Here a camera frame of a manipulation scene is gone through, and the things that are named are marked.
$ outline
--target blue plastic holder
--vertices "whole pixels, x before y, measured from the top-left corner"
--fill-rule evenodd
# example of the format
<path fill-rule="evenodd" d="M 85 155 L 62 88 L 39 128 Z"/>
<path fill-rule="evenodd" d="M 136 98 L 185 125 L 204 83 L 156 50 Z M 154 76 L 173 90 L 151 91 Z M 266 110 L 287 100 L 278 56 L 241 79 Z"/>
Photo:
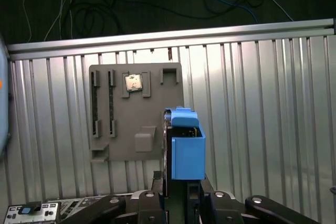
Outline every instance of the blue plastic holder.
<path fill-rule="evenodd" d="M 171 110 L 173 127 L 195 127 L 201 136 L 172 137 L 172 179 L 201 180 L 205 178 L 205 134 L 197 113 L 189 108 Z"/>
<path fill-rule="evenodd" d="M 0 38 L 0 157 L 8 136 L 8 74 L 7 51 Z"/>

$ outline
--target cpu chip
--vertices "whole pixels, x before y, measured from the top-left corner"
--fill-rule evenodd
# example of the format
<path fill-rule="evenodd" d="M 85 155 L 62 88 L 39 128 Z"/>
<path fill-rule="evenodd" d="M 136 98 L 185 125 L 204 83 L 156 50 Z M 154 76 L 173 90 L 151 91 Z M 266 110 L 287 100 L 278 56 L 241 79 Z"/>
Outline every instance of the cpu chip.
<path fill-rule="evenodd" d="M 128 92 L 142 90 L 141 74 L 131 74 L 125 77 L 126 88 Z"/>

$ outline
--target dark floor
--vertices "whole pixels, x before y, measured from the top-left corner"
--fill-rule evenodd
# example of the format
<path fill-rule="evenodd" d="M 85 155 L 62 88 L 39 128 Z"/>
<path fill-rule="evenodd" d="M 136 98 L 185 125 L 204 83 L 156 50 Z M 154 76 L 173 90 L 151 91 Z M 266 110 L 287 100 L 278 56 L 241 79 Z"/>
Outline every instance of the dark floor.
<path fill-rule="evenodd" d="M 0 32 L 6 42 L 24 43 L 28 40 L 29 32 L 27 21 L 22 7 L 23 0 L 0 0 Z M 132 0 L 146 1 L 152 4 L 164 6 L 176 12 L 194 15 L 211 16 L 204 8 L 203 0 Z M 336 17 L 336 5 L 334 0 L 277 0 L 280 5 L 293 17 L 294 20 L 323 19 Z M 226 5 L 208 0 L 216 10 L 227 8 Z M 64 5 L 64 13 L 68 9 L 68 3 Z M 32 41 L 43 41 L 49 27 L 59 13 L 60 0 L 26 0 L 26 9 L 32 28 Z M 114 8 L 125 34 L 148 33 L 153 31 L 182 30 L 207 27 L 223 27 L 235 25 L 253 24 L 252 16 L 241 8 L 207 20 L 190 19 L 177 16 L 162 9 L 140 4 L 129 4 L 117 1 Z M 287 22 L 288 18 L 270 0 L 265 0 L 261 7 L 254 9 L 259 23 Z M 95 18 L 93 29 L 85 36 L 109 36 L 116 34 L 116 27 L 111 18 Z M 63 29 L 65 38 L 70 38 L 69 23 Z M 74 37 L 81 37 L 76 31 Z M 59 40 L 60 32 L 58 22 L 54 26 L 47 40 Z"/>

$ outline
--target gray mounting board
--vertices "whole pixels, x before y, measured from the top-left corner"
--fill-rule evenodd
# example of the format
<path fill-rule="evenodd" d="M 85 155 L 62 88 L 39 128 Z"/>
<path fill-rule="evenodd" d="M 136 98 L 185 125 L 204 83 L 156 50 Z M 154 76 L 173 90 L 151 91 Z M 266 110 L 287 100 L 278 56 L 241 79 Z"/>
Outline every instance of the gray mounting board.
<path fill-rule="evenodd" d="M 92 65 L 92 162 L 163 157 L 163 112 L 183 106 L 179 63 Z"/>

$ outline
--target screw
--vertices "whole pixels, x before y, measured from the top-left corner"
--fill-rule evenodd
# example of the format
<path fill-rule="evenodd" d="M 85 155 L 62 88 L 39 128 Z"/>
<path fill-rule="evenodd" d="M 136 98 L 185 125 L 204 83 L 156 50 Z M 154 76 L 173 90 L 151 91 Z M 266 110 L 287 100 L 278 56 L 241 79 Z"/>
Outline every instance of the screw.
<path fill-rule="evenodd" d="M 262 202 L 262 200 L 259 198 L 253 198 L 252 201 L 257 204 L 260 204 Z"/>
<path fill-rule="evenodd" d="M 224 194 L 220 191 L 216 192 L 215 195 L 218 197 L 218 198 L 222 198 L 224 197 Z"/>
<path fill-rule="evenodd" d="M 153 197 L 153 196 L 154 196 L 154 193 L 150 191 L 150 192 L 146 193 L 146 196 L 147 196 L 147 197 Z"/>
<path fill-rule="evenodd" d="M 118 203 L 119 202 L 119 199 L 118 198 L 112 198 L 111 200 L 110 200 L 110 203 L 112 203 L 112 204 L 115 204 L 115 203 Z"/>

